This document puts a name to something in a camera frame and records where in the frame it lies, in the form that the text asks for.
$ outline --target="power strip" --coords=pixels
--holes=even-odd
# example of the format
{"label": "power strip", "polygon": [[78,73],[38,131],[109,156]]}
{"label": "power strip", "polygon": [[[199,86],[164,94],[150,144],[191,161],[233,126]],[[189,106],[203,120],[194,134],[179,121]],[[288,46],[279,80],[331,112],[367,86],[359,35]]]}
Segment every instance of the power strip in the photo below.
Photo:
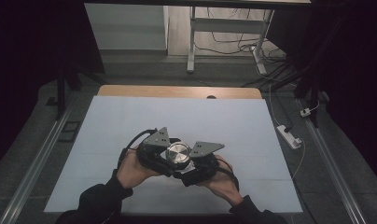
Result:
{"label": "power strip", "polygon": [[285,125],[280,125],[276,127],[276,130],[278,130],[279,133],[285,138],[291,149],[297,149],[301,147],[302,141],[299,138],[294,138],[293,134],[291,134],[290,132],[285,133],[285,128]]}

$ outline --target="person's left hand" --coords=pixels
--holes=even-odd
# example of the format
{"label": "person's left hand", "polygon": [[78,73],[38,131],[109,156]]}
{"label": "person's left hand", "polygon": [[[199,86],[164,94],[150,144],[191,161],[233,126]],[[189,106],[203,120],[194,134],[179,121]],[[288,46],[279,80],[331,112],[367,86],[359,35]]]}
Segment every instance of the person's left hand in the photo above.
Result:
{"label": "person's left hand", "polygon": [[117,179],[125,189],[132,189],[149,177],[157,175],[160,174],[141,165],[136,156],[136,151],[132,149],[127,151],[117,171]]}

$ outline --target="wooden panel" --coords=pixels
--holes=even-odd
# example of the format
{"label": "wooden panel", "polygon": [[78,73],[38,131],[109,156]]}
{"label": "wooden panel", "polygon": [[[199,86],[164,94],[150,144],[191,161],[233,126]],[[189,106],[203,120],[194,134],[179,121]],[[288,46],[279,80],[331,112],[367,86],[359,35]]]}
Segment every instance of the wooden panel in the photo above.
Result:
{"label": "wooden panel", "polygon": [[98,95],[176,98],[206,98],[213,95],[217,99],[262,99],[258,89],[219,87],[104,85]]}

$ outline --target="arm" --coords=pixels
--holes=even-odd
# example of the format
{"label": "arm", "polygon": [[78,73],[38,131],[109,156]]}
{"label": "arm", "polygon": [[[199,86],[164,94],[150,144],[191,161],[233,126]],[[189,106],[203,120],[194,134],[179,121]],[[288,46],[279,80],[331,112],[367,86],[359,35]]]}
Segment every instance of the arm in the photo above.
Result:
{"label": "arm", "polygon": [[[216,155],[216,157],[219,160],[218,163],[221,168],[226,170],[229,170],[230,167],[232,168],[232,166],[228,164],[221,156]],[[231,205],[230,212],[237,216],[244,224],[286,223],[283,218],[268,210],[260,212],[253,204],[249,196],[242,197],[234,182],[228,175],[217,172],[211,179],[203,181],[198,186],[204,186],[210,189],[217,197],[226,200]]]}
{"label": "arm", "polygon": [[80,195],[77,210],[63,213],[56,224],[98,224],[119,215],[121,200],[133,195],[133,188],[158,173],[143,167],[134,150],[129,150],[118,170],[105,184],[95,185]]}

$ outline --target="white board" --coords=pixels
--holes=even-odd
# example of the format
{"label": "white board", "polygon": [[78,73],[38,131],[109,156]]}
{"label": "white board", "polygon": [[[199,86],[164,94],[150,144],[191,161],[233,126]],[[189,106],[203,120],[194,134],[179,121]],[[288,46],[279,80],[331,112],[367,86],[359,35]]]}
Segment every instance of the white board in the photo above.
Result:
{"label": "white board", "polygon": [[[45,212],[77,209],[81,192],[107,182],[121,150],[138,133],[162,127],[191,147],[196,141],[224,144],[216,154],[232,164],[241,194],[250,195],[260,211],[302,212],[264,100],[115,96],[93,98]],[[189,215],[229,209],[206,188],[158,176],[133,189],[121,212]]]}

